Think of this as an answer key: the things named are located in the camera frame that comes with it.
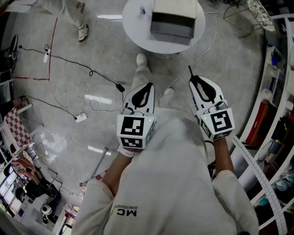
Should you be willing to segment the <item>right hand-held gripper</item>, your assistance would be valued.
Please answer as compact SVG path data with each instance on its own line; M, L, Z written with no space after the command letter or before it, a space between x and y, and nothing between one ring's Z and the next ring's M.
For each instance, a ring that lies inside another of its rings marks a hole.
M190 79L189 87L192 93L199 125L209 140L217 140L230 135L235 129L232 109L227 106L222 90L212 80L196 76ZM204 108L203 102L217 102L215 105Z

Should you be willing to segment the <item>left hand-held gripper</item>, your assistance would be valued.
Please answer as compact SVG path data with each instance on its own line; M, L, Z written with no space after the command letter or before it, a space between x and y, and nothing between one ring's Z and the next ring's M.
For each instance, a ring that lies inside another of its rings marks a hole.
M155 128L155 86L145 83L131 90L117 116L117 138L124 148L145 149Z

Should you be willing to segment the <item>person's left forearm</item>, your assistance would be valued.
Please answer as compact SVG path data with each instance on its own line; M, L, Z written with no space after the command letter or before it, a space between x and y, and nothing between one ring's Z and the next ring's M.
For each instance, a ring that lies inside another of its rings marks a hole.
M113 196L117 195L121 175L131 161L131 157L119 153L103 176L102 183L109 188Z

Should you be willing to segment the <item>person's right forearm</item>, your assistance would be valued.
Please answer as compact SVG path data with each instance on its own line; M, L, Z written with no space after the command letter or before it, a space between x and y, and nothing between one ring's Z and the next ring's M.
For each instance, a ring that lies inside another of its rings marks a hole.
M229 170L234 173L234 167L228 151L228 145L225 138L213 141L215 151L215 174L221 171Z

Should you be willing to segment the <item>person's left white shoe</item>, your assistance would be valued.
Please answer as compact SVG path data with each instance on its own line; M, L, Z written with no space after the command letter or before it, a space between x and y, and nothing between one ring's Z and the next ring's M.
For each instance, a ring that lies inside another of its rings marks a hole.
M143 66L143 67L146 67L147 66L147 57L145 54L138 54L137 57L136 57L136 63L137 65L140 67L140 66Z

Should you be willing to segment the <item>red box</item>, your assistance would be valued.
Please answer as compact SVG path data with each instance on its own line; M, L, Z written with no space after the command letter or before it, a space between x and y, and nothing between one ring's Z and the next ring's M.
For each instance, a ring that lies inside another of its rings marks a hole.
M267 107L268 105L265 104L265 103L261 103L260 104L260 107L259 107L259 110L258 110L258 113L256 115L256 118L254 120L254 123L252 125L252 128L250 130L250 133L246 139L246 144L247 145L256 145L254 143L254 136L255 134L257 133L257 130L258 130L258 126L259 124L261 123L262 121L262 118L263 118L263 114L267 111Z

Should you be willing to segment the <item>round white table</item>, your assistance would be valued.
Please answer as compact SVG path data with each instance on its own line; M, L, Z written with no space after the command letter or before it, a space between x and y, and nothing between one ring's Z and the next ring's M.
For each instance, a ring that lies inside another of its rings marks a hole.
M157 37L150 33L153 0L128 0L122 13L123 27L128 37L139 47L159 54L175 54L194 46L202 37L205 29L205 16L198 3L198 17L195 21L194 38L186 43L173 36ZM146 14L140 12L145 8Z

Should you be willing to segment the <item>white shelf rack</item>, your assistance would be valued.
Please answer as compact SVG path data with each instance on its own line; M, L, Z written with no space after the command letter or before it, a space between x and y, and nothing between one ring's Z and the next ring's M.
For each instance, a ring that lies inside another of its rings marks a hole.
M294 13L276 15L272 19L283 22L287 43L280 49L275 46L266 49L258 95L248 123L238 138L276 193L289 232L294 223L294 191L279 192L276 186L284 185L285 176L294 170ZM271 65L273 54L280 57L277 67ZM254 136L256 145L247 145L246 139L261 103L268 107ZM257 213L259 230L265 234L279 235L270 203L253 171L236 147L231 157L237 178Z

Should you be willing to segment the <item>person's white sweatshirt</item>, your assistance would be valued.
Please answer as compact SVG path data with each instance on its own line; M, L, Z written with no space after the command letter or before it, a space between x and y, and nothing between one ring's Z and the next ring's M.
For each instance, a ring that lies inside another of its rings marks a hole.
M253 206L235 173L211 179L196 120L157 111L146 147L124 169L116 196L87 183L71 235L258 235Z

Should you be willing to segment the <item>perforated metal strip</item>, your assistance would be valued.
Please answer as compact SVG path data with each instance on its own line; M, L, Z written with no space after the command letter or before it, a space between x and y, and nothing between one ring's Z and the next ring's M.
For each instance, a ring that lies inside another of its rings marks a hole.
M253 159L251 154L248 152L248 150L244 147L244 145L239 140L239 138L234 136L232 142L234 143L237 150L241 153L241 155L247 162L248 166L253 171L262 189L264 190L265 195L270 203L272 212L274 214L274 220L276 221L276 224L277 224L278 234L286 235L288 233L288 228L286 225L284 213L282 211L280 203L278 202L276 193L274 192L267 177L265 176L265 174L263 173L263 171L261 170L257 162Z

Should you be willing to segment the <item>black standing fan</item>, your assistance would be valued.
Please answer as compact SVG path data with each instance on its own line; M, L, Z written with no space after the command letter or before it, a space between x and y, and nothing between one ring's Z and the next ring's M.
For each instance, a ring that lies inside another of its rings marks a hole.
M18 45L18 36L14 35L8 50L8 58L7 58L7 64L9 66L11 73L14 71L14 68L17 62L17 57L18 57L17 45Z

